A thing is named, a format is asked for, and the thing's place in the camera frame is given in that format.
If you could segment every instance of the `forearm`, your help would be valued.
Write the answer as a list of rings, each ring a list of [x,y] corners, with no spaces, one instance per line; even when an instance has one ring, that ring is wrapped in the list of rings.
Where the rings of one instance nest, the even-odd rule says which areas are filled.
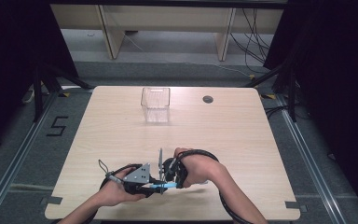
[[[216,165],[210,180],[217,186],[228,207],[235,214],[251,223],[267,223],[260,211],[235,183],[224,165],[220,163]]]
[[[97,195],[89,197],[85,202],[83,202],[77,209],[75,209],[71,214],[65,217],[59,222],[59,224],[76,224],[82,223],[92,214],[94,214],[101,206],[99,205],[99,200]]]

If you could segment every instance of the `metal rod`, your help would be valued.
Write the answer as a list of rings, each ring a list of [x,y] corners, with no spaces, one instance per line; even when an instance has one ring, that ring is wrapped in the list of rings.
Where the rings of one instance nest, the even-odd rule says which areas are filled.
[[[16,177],[17,173],[19,172],[23,162],[25,161],[26,156],[37,137],[38,132],[40,131],[42,124],[44,123],[47,113],[51,108],[52,103],[58,97],[57,92],[53,92],[50,94],[48,99],[45,102],[45,111],[41,114],[40,119],[38,122],[34,122],[27,133],[25,139],[21,143],[19,150],[17,151],[16,155],[14,156],[13,160],[11,161],[10,165],[7,167],[5,174],[2,176],[0,180],[0,205],[2,201],[5,199],[7,195],[7,191],[10,188],[11,183],[13,182],[14,178]]]

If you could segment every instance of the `aluminum rail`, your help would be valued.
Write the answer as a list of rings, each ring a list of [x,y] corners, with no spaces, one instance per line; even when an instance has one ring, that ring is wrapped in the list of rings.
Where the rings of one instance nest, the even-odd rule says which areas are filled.
[[[279,105],[285,105],[281,95],[277,95]],[[324,177],[316,164],[315,159],[310,152],[310,149],[305,142],[301,131],[298,129],[298,126],[289,116],[289,113],[286,110],[283,110],[283,117],[286,121],[287,126],[289,127],[290,133],[296,141],[298,150],[307,166],[308,171],[310,172],[310,177],[315,184],[315,188],[318,190],[319,195],[324,203],[326,211],[330,216],[332,223],[334,224],[345,224],[347,223],[344,216],[342,215],[341,209],[338,206],[337,200],[333,195],[333,192],[328,187],[327,183],[324,180]]]
[[[10,165],[7,167],[7,170],[5,174],[2,176],[0,180],[0,205],[2,204],[2,201],[5,199],[7,192],[10,188],[11,183],[15,179],[17,173],[19,172],[26,156],[28,155],[28,152],[30,151],[30,148],[34,142],[34,140],[37,137],[37,134],[39,133],[45,119],[47,116],[47,113],[49,109],[51,108],[51,105],[57,99],[58,93],[52,92],[46,102],[45,102],[45,110],[41,114],[39,120],[37,122],[34,122],[28,131],[27,135],[25,136],[24,140],[21,143],[21,146],[19,150],[17,151],[16,155],[14,156],[13,160],[11,161]]]

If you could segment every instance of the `wooden table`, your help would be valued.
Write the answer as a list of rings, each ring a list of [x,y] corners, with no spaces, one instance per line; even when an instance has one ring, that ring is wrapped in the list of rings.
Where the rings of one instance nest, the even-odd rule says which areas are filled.
[[[170,121],[147,123],[141,108],[143,87],[97,87],[70,148],[49,204],[47,218],[65,217],[95,193],[109,170],[128,163],[151,164],[158,178],[163,160],[177,147],[212,152],[268,220],[295,220],[296,198],[284,170],[257,91],[238,88],[170,87]],[[206,104],[202,98],[213,97]],[[229,220],[214,184],[168,189],[137,203],[101,208],[97,219]]]

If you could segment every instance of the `finger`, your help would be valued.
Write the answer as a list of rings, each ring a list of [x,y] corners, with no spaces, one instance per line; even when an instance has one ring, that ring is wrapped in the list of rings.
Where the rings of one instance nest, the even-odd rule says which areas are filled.
[[[127,168],[127,169],[124,169],[124,170],[118,172],[118,173],[116,174],[116,177],[118,177],[118,178],[123,178],[123,177],[126,176],[130,171],[132,171],[132,170],[134,170],[134,169],[135,169],[135,167],[129,167],[129,168]]]
[[[174,157],[177,157],[180,153],[184,152],[184,151],[189,151],[192,148],[186,148],[186,147],[177,147],[175,152],[173,153]]]
[[[190,188],[190,186],[191,186],[191,183],[188,182],[188,180],[186,179],[186,180],[183,182],[183,187],[184,187],[185,189],[187,189],[187,188]]]

